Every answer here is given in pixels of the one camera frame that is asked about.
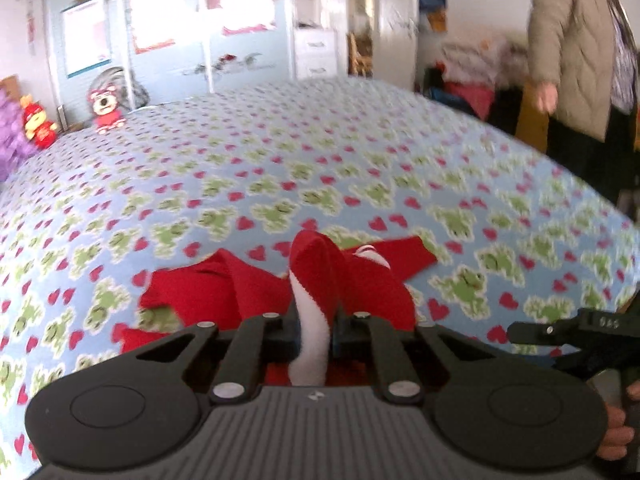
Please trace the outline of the operator right hand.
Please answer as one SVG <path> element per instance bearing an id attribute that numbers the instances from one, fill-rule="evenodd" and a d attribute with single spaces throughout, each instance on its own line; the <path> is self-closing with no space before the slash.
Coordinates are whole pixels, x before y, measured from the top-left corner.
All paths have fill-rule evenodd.
<path id="1" fill-rule="evenodd" d="M 615 462 L 628 454 L 628 448 L 634 443 L 636 430 L 626 425 L 627 415 L 622 408 L 605 404 L 608 414 L 608 429 L 598 447 L 597 456 L 602 460 Z"/>

